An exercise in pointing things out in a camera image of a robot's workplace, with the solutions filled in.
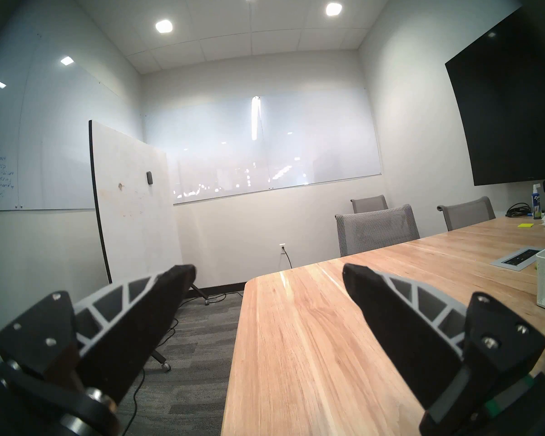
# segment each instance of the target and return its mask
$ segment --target whiteboard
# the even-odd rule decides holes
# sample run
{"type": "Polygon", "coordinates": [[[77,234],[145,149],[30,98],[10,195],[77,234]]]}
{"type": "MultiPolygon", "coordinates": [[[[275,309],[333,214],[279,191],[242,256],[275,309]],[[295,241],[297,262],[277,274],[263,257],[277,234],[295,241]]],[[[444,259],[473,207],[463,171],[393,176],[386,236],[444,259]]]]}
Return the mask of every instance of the whiteboard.
{"type": "Polygon", "coordinates": [[[0,38],[0,210],[18,209],[18,130],[24,84],[39,37],[30,28],[10,27],[0,38]]]}
{"type": "Polygon", "coordinates": [[[0,34],[0,210],[92,209],[89,126],[142,137],[139,109],[22,21],[0,34]]]}
{"type": "Polygon", "coordinates": [[[146,140],[167,153],[173,203],[379,174],[364,88],[252,97],[150,110],[146,140]]]}
{"type": "Polygon", "coordinates": [[[96,121],[90,139],[92,190],[109,282],[181,264],[166,154],[96,121]]]}

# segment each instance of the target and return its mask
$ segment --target white wall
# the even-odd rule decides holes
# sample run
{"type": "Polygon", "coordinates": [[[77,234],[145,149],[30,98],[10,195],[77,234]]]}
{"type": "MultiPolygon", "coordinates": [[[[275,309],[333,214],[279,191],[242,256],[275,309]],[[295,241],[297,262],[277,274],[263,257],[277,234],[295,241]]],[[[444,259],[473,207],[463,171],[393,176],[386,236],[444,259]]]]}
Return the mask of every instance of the white wall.
{"type": "MultiPolygon", "coordinates": [[[[143,107],[145,113],[224,98],[363,84],[356,51],[244,57],[146,75],[143,107]]],[[[337,258],[335,214],[351,213],[352,198],[381,193],[388,198],[382,177],[373,176],[177,205],[182,257],[198,268],[198,287],[289,268],[280,256],[280,243],[286,243],[293,266],[337,258]]]]}
{"type": "MultiPolygon", "coordinates": [[[[14,17],[140,109],[139,74],[74,0],[27,0],[14,17]]],[[[94,210],[0,212],[0,328],[53,290],[79,300],[105,284],[94,210]]]]}
{"type": "MultiPolygon", "coordinates": [[[[445,67],[518,7],[517,0],[390,0],[360,47],[391,205],[412,205],[420,236],[446,231],[436,205],[487,195],[499,216],[531,200],[532,182],[473,185],[445,67]]],[[[545,208],[545,193],[541,201],[545,208]]]]}

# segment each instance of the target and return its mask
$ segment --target office chair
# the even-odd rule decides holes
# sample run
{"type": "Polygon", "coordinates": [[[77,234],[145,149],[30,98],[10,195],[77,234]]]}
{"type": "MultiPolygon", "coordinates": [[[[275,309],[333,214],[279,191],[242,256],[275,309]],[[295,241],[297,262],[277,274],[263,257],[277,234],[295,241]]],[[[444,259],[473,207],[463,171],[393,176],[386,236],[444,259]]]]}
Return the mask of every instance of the office chair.
{"type": "Polygon", "coordinates": [[[444,213],[444,220],[446,221],[448,231],[496,218],[495,212],[492,210],[491,201],[487,196],[459,205],[440,205],[436,209],[444,213]]]}
{"type": "Polygon", "coordinates": [[[410,205],[359,214],[337,214],[341,256],[420,238],[410,205]]]}
{"type": "Polygon", "coordinates": [[[382,211],[388,208],[383,195],[372,196],[370,198],[362,198],[359,200],[351,200],[353,205],[353,213],[382,211]]]}

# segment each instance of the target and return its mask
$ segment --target wood grain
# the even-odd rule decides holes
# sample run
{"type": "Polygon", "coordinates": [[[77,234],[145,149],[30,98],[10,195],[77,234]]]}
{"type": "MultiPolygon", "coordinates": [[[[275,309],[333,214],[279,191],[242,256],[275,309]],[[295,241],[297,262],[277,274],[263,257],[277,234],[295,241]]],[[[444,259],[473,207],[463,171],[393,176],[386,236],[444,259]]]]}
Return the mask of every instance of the wood grain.
{"type": "Polygon", "coordinates": [[[517,228],[526,221],[501,217],[247,282],[222,434],[418,435],[424,410],[347,295],[343,265],[424,281],[466,305],[483,290],[545,335],[534,265],[489,264],[522,246],[545,248],[545,228],[517,228]]]}

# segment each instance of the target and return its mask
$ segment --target spray bottle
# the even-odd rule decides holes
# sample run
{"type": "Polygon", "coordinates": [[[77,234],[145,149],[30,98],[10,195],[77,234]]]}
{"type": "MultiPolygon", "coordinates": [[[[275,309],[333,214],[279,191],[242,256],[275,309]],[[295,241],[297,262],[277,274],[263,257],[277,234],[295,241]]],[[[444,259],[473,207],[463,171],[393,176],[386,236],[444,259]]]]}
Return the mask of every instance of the spray bottle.
{"type": "Polygon", "coordinates": [[[533,184],[533,195],[531,195],[531,201],[533,202],[533,218],[541,218],[541,200],[539,199],[539,193],[537,187],[541,187],[541,184],[533,184]]]}

